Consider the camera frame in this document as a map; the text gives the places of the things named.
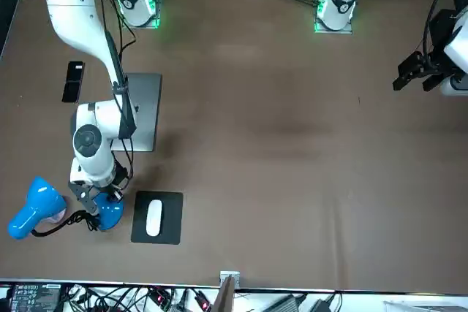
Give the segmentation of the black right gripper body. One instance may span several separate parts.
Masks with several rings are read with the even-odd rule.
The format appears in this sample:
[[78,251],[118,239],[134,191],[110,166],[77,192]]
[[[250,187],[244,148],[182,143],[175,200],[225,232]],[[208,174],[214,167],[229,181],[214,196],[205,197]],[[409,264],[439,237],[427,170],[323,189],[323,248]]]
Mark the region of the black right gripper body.
[[104,194],[106,197],[113,199],[115,193],[115,186],[113,183],[106,184],[105,186],[97,183],[88,184],[88,195],[90,199],[94,199],[99,194]]

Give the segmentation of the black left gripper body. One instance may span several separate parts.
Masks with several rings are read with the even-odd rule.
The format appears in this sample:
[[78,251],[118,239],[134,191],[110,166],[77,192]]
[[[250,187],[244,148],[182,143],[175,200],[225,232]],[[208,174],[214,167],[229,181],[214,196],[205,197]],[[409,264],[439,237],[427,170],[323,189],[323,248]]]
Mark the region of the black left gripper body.
[[444,52],[456,22],[454,9],[441,9],[431,15],[423,32],[423,42],[430,36],[432,49],[423,48],[423,67],[433,73],[453,75],[457,68]]

